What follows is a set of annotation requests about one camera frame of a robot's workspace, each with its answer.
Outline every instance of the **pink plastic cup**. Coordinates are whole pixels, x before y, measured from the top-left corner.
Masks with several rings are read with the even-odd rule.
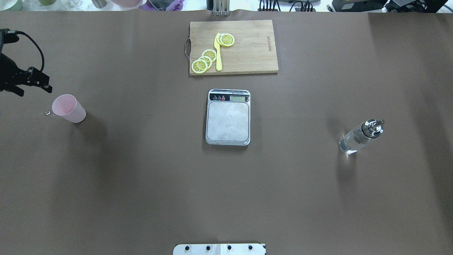
[[[70,94],[57,97],[52,104],[52,111],[72,123],[79,123],[87,116],[87,112],[82,105]]]

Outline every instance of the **cutting board handle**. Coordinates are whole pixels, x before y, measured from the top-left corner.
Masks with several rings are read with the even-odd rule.
[[[191,47],[187,48],[187,42],[190,42],[190,36],[189,36],[189,38],[187,38],[187,41],[184,44],[184,54],[186,54],[187,59],[190,61],[190,57],[189,57],[190,52],[187,52],[187,49],[190,49]]]

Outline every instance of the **black cable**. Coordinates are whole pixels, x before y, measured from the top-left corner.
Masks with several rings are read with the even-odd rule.
[[[308,6],[308,0],[305,2],[303,8],[301,8],[300,11],[307,11],[307,6]]]
[[[295,2],[293,3],[293,5],[291,6],[291,8],[289,9],[289,11],[291,11],[291,10],[293,9],[293,7],[294,7],[294,5],[295,5],[296,3],[300,3],[300,9],[302,10],[302,5],[304,4],[304,2],[302,2],[302,1],[295,1]]]
[[[453,12],[453,9],[450,8],[448,5],[443,5],[445,8],[449,9],[451,12]]]
[[[280,10],[280,3],[279,3],[279,0],[275,0],[274,1],[274,6],[272,7],[272,11],[275,11],[275,4],[277,4],[279,6],[279,11],[282,11]]]
[[[28,34],[22,32],[22,31],[14,31],[14,33],[15,34],[25,35],[36,46],[36,48],[38,48],[39,53],[41,54],[41,59],[42,59],[41,69],[40,69],[40,71],[42,72],[44,70],[44,54],[43,54],[43,51],[41,51],[41,48],[38,46],[38,44]]]
[[[313,4],[310,3],[310,0],[307,0],[307,8],[304,10],[305,12],[313,11]]]

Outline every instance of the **wooden cutting board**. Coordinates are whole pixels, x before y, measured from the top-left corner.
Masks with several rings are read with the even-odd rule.
[[[230,33],[235,37],[233,46],[221,46],[222,71],[216,70],[214,62],[205,73],[194,73],[192,62],[204,50],[215,50],[217,33]],[[271,20],[190,22],[190,44],[190,75],[269,74],[279,71]]]

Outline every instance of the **purple cloth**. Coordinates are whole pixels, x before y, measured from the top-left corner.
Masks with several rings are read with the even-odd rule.
[[[157,10],[150,2],[151,0],[147,0],[146,3],[139,7],[139,9],[143,10]],[[182,10],[183,9],[183,2],[184,0],[175,0],[173,1],[165,10]]]

